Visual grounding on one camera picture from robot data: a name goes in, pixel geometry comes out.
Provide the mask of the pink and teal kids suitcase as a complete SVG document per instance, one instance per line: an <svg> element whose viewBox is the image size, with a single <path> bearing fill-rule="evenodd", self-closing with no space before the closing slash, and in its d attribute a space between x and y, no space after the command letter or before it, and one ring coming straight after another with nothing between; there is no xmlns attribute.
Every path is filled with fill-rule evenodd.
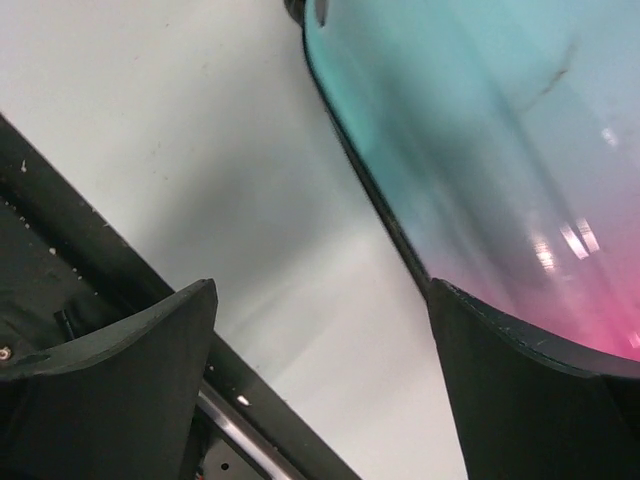
<svg viewBox="0 0 640 480"><path fill-rule="evenodd" d="M639 356L639 5L288 1L311 75L429 276Z"/></svg>

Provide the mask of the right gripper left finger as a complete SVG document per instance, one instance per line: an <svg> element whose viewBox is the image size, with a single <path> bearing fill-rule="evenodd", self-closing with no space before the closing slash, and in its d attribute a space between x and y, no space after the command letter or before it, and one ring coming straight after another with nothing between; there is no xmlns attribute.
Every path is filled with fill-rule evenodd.
<svg viewBox="0 0 640 480"><path fill-rule="evenodd" d="M2 478L178 478L217 304L199 280L3 367Z"/></svg>

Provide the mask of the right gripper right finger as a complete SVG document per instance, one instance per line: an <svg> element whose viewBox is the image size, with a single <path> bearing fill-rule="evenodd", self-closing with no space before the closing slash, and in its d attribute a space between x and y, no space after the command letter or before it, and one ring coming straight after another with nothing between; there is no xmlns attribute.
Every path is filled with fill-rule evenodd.
<svg viewBox="0 0 640 480"><path fill-rule="evenodd" d="M639 364L428 286L431 329L471 479L636 479Z"/></svg>

